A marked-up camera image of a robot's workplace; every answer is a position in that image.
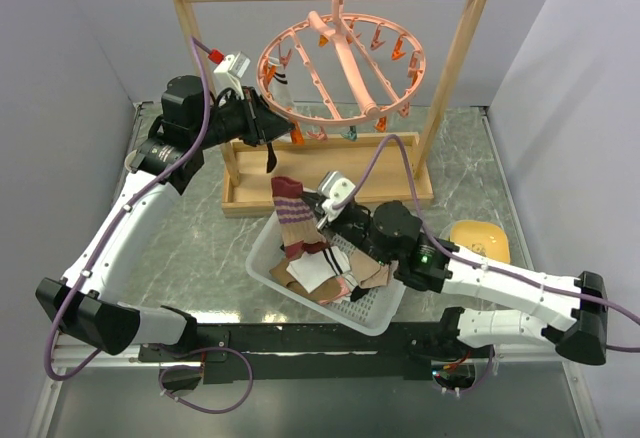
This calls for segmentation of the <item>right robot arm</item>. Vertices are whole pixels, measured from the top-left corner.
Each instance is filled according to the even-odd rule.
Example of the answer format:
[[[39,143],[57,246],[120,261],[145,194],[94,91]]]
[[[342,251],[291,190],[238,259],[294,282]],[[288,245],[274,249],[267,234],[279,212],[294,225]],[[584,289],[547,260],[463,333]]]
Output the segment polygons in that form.
[[[585,365],[606,362],[607,308],[603,278],[584,271],[556,276],[478,255],[447,240],[431,239],[420,218],[394,200],[375,210],[349,203],[329,219],[325,198],[304,193],[318,226],[384,264],[416,291],[461,295],[496,305],[494,311],[448,308],[431,347],[452,357],[487,346],[551,347],[562,358]]]

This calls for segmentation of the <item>white plastic basket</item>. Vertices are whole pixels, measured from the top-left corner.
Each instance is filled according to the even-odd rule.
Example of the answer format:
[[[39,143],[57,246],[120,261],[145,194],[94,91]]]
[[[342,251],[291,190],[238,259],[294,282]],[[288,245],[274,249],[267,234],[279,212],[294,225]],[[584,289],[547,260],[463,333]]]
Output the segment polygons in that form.
[[[272,213],[245,263],[256,281],[324,317],[361,334],[378,336],[398,311],[406,287],[391,277],[390,265],[365,263],[343,238],[314,256],[285,254],[278,216]]]

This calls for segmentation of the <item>pink round clip hanger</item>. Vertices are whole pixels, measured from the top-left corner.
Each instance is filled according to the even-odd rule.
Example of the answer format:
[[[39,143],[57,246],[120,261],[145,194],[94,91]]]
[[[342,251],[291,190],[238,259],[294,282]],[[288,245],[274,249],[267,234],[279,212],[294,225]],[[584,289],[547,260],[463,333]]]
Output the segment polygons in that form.
[[[334,99],[319,75],[311,56],[305,49],[300,34],[313,31],[318,35],[319,45],[330,46],[352,92],[359,114],[345,118],[338,111]],[[385,41],[380,38],[383,31],[393,32],[396,42],[391,51],[391,59],[398,61],[409,58],[407,76],[410,84],[401,94],[397,93],[391,79],[385,76],[373,53],[381,48]],[[295,110],[281,107],[273,100],[269,90],[275,67],[269,59],[276,59],[286,69],[292,55],[297,54],[303,68],[319,92],[322,104],[330,113],[328,118],[305,116]],[[321,15],[312,10],[307,18],[294,24],[274,38],[261,54],[256,78],[259,91],[270,108],[284,115],[294,125],[295,130],[284,139],[294,144],[303,144],[306,137],[323,141],[327,138],[328,126],[349,127],[352,134],[357,133],[361,123],[373,121],[379,132],[386,130],[386,118],[392,113],[402,116],[408,114],[409,105],[421,86],[427,70],[427,59],[420,42],[403,26],[382,17],[362,13],[346,13],[344,0],[331,0],[331,11]]]

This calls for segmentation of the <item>beige purple striped sock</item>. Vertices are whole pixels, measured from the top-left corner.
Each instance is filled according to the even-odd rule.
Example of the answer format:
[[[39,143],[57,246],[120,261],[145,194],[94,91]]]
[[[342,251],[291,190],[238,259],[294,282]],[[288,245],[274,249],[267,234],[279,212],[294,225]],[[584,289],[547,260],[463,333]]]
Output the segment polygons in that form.
[[[312,209],[303,201],[303,184],[285,176],[271,178],[272,200],[281,228],[287,258],[299,258],[328,247],[326,238],[316,228]]]

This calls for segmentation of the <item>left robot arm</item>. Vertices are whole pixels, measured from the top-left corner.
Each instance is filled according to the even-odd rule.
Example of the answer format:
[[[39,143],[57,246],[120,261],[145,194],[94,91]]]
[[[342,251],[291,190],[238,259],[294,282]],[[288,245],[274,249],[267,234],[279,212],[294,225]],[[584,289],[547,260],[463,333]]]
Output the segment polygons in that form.
[[[174,359],[198,347],[197,321],[162,306],[127,305],[122,294],[155,227],[180,200],[208,148],[239,139],[269,146],[293,130],[252,87],[205,91],[198,76],[172,79],[161,114],[134,154],[120,197],[88,247],[63,277],[45,278],[37,301],[54,331],[116,355],[130,345],[162,344]]]

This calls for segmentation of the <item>wooden hanger rack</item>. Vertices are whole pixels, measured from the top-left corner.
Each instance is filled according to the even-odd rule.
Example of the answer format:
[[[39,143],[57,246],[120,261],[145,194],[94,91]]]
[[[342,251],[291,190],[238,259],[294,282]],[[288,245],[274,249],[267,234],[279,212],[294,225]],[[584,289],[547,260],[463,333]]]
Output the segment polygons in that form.
[[[194,37],[200,38],[200,31],[193,11],[192,3],[216,2],[280,2],[304,0],[173,0],[176,14],[185,37],[195,32]],[[400,142],[408,144],[410,176],[422,186],[419,188],[419,203],[430,203],[433,200],[433,189],[427,168],[427,158],[435,139],[438,127],[447,109],[452,92],[458,81],[458,76],[471,41],[477,29],[479,20],[487,0],[467,0],[456,33],[452,40],[446,63],[442,70],[438,86],[434,93],[429,112],[426,115],[425,126],[421,135],[416,133],[401,133]],[[342,144],[339,135],[327,135],[323,141],[316,141],[309,145],[281,143],[275,151],[284,152],[282,164],[277,164],[273,173],[291,176],[305,184],[319,183],[325,172],[339,170],[348,172],[353,178],[356,172],[365,170],[365,152],[374,153],[375,147],[382,144],[383,138],[391,133],[380,135],[365,134],[363,142],[349,142]],[[239,139],[231,144],[222,145],[222,156],[225,163],[224,190],[222,195],[222,210],[227,217],[263,216],[273,209],[267,198],[267,173],[262,175],[257,171],[258,153],[266,151],[249,151],[249,145],[239,145]],[[379,204],[383,199],[399,199],[407,202],[411,199],[408,185],[400,184],[397,173],[403,167],[399,145],[391,145],[392,151],[382,151],[382,171],[373,171],[373,185],[364,185],[365,191],[359,192],[365,204]]]

